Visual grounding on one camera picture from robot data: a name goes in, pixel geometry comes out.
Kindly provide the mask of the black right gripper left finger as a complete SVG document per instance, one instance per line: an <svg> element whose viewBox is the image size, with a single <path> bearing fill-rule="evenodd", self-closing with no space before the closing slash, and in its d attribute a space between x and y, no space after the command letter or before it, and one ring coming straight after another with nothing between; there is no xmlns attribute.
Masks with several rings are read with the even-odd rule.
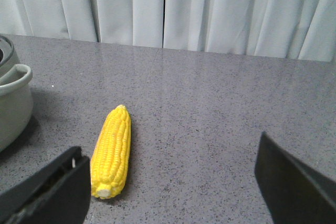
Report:
<svg viewBox="0 0 336 224"><path fill-rule="evenodd" d="M83 223L90 189L90 159L73 146L1 194L1 223Z"/></svg>

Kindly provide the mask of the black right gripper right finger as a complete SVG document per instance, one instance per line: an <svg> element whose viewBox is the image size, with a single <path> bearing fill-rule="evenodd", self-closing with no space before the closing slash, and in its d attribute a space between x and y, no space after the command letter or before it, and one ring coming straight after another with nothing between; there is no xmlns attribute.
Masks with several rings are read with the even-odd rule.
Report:
<svg viewBox="0 0 336 224"><path fill-rule="evenodd" d="M274 223L335 223L335 181L262 133L255 177Z"/></svg>

